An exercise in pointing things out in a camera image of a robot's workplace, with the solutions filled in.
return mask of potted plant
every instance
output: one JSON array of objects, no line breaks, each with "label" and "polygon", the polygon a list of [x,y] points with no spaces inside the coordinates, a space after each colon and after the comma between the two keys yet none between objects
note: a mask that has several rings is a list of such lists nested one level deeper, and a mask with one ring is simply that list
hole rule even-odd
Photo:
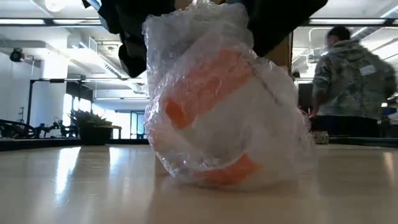
[{"label": "potted plant", "polygon": [[79,129],[81,142],[87,146],[102,146],[111,138],[113,126],[98,115],[86,111],[74,111],[70,114],[72,123]]}]

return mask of wrapped package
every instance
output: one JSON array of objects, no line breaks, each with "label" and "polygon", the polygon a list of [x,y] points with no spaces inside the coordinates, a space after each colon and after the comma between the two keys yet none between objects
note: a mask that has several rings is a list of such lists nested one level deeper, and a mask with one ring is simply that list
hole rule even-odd
[{"label": "wrapped package", "polygon": [[146,130],[181,182],[253,189],[315,165],[294,83],[251,50],[247,23],[243,5],[204,0],[144,23]]}]

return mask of dark fabric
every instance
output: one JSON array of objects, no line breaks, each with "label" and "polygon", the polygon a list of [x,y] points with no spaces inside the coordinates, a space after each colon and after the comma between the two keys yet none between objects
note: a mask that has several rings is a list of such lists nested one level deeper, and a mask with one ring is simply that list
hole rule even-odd
[{"label": "dark fabric", "polygon": [[311,131],[328,131],[329,136],[378,138],[377,120],[354,116],[315,116]]}]

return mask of table surface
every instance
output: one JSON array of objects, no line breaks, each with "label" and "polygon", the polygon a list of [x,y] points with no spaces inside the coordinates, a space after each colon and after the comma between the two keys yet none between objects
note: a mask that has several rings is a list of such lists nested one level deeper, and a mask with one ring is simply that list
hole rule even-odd
[{"label": "table surface", "polygon": [[257,192],[177,185],[148,146],[0,152],[0,223],[397,223],[397,152],[318,151],[312,177]]}]

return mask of patterned jacket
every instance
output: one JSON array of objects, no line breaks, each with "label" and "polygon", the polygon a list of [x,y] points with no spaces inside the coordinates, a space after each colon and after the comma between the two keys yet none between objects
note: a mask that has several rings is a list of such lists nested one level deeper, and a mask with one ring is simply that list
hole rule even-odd
[{"label": "patterned jacket", "polygon": [[380,119],[381,104],[395,91],[393,67],[356,40],[338,42],[315,69],[313,96],[326,96],[318,115]]}]

